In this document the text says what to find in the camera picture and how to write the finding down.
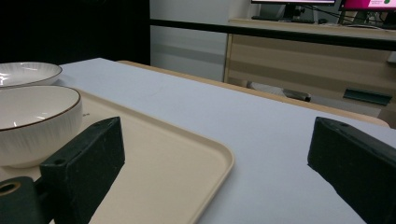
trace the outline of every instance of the white tabletop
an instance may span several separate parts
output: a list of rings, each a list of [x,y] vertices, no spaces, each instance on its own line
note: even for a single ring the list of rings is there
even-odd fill
[[[57,85],[82,89],[207,136],[235,166],[202,223],[364,223],[307,166],[315,118],[346,122],[396,147],[396,131],[201,82],[94,59],[62,65]]]

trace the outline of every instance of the monitor screen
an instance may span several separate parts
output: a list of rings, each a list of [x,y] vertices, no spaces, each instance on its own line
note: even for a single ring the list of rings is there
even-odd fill
[[[251,0],[251,3],[271,3],[284,5],[334,5],[335,0]]]
[[[343,0],[343,11],[396,11],[396,0]]]

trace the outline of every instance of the black partition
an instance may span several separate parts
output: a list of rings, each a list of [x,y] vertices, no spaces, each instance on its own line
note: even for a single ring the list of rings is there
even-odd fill
[[[6,0],[0,63],[92,58],[149,64],[149,1]]]

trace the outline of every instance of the ribbed ceramic bowl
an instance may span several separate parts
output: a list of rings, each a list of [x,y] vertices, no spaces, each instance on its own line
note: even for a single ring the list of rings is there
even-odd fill
[[[54,83],[62,68],[52,63],[0,63],[0,90]]]
[[[75,137],[82,121],[78,91],[59,86],[0,90],[0,166],[38,165]]]

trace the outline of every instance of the white bowl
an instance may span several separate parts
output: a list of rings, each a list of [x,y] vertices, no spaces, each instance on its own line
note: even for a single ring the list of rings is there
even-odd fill
[[[0,90],[0,115],[0,166],[35,166],[77,135],[81,96],[59,86]]]
[[[0,90],[54,83],[62,67],[52,63],[0,63]]]

